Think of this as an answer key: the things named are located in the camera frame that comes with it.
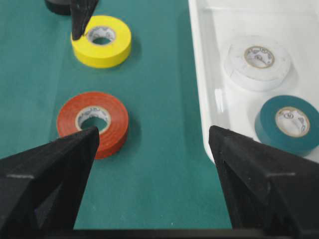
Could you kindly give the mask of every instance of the red tape roll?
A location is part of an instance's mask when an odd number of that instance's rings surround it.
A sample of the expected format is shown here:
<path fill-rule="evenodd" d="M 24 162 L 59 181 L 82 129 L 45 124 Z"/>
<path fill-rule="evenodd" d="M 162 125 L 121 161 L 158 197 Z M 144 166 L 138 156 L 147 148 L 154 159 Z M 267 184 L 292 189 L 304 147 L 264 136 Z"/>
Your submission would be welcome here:
<path fill-rule="evenodd" d="M 81 124 L 91 117 L 107 122 L 100 131 L 100 145 L 95 159 L 102 159 L 120 150 L 126 141 L 129 115 L 125 106 L 114 96 L 87 92 L 70 99 L 60 110 L 56 127 L 61 137 L 80 131 Z"/>

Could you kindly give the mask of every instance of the electrical tape roll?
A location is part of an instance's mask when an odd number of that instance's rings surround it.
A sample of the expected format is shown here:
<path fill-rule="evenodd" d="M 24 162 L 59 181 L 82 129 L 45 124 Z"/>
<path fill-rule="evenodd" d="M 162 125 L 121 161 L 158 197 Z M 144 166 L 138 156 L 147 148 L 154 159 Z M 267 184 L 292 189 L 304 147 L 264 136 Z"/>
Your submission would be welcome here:
<path fill-rule="evenodd" d="M 255 130 L 262 143 L 306 156 L 319 145 L 319 113 L 298 97 L 276 96 L 263 105 Z"/>
<path fill-rule="evenodd" d="M 71 15 L 70 0 L 44 0 L 46 7 L 58 15 Z"/>
<path fill-rule="evenodd" d="M 105 38 L 107 44 L 95 41 Z M 79 40 L 71 38 L 76 58 L 83 64 L 95 68 L 114 67 L 124 62 L 131 52 L 132 36 L 129 27 L 111 16 L 91 17 L 85 33 Z"/>
<path fill-rule="evenodd" d="M 287 76 L 291 58 L 277 42 L 260 36 L 233 39 L 224 64 L 227 75 L 250 91 L 278 87 Z"/>
<path fill-rule="evenodd" d="M 81 124 L 91 117 L 107 122 L 107 126 L 100 130 L 100 145 L 95 159 L 103 159 L 119 151 L 127 138 L 129 115 L 122 102 L 101 92 L 77 95 L 62 107 L 56 122 L 60 137 L 80 131 Z"/>

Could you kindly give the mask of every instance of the tape roll center hole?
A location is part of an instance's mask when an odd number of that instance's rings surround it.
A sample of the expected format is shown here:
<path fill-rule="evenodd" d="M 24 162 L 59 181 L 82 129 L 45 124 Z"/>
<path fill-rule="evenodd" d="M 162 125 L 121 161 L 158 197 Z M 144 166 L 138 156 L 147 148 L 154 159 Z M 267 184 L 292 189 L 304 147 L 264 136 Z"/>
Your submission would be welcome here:
<path fill-rule="evenodd" d="M 308 117 L 299 109 L 284 107 L 276 113 L 277 127 L 291 137 L 305 136 L 310 129 Z"/>
<path fill-rule="evenodd" d="M 115 31 L 107 26 L 96 26 L 89 30 L 87 38 L 95 45 L 107 45 L 116 38 Z"/>
<path fill-rule="evenodd" d="M 99 133 L 105 132 L 111 124 L 109 112 L 99 106 L 89 106 L 81 110 L 75 120 L 78 130 L 83 130 L 92 126 L 99 129 Z"/>
<path fill-rule="evenodd" d="M 275 63 L 273 53 L 265 47 L 252 46 L 245 51 L 247 63 L 255 68 L 269 68 Z"/>

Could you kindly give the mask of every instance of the white plastic tray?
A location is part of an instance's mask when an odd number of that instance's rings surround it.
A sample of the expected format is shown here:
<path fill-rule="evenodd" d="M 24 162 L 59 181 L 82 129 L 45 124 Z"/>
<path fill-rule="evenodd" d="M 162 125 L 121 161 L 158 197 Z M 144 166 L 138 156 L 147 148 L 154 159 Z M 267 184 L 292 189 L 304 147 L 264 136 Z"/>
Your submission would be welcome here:
<path fill-rule="evenodd" d="M 319 109 L 318 0 L 189 0 L 197 86 L 205 150 L 211 125 L 258 138 L 254 129 L 262 105 L 277 95 L 293 95 Z M 229 41 L 260 35 L 283 45 L 293 67 L 283 84 L 263 92 L 235 85 L 224 72 Z M 319 147 L 306 158 L 319 162 Z"/>

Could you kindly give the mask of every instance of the green felt surface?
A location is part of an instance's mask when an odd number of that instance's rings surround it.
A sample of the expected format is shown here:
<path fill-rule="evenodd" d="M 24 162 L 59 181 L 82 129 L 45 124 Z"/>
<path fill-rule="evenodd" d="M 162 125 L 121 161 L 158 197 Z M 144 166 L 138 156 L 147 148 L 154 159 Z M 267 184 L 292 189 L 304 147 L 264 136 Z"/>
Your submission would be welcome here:
<path fill-rule="evenodd" d="M 114 95 L 130 116 L 128 140 L 95 161 L 75 228 L 229 228 L 217 171 L 201 135 L 186 0 L 100 0 L 133 34 L 112 69 L 79 63 L 71 20 L 42 0 L 0 7 L 0 157 L 58 137 L 56 117 L 79 93 Z"/>

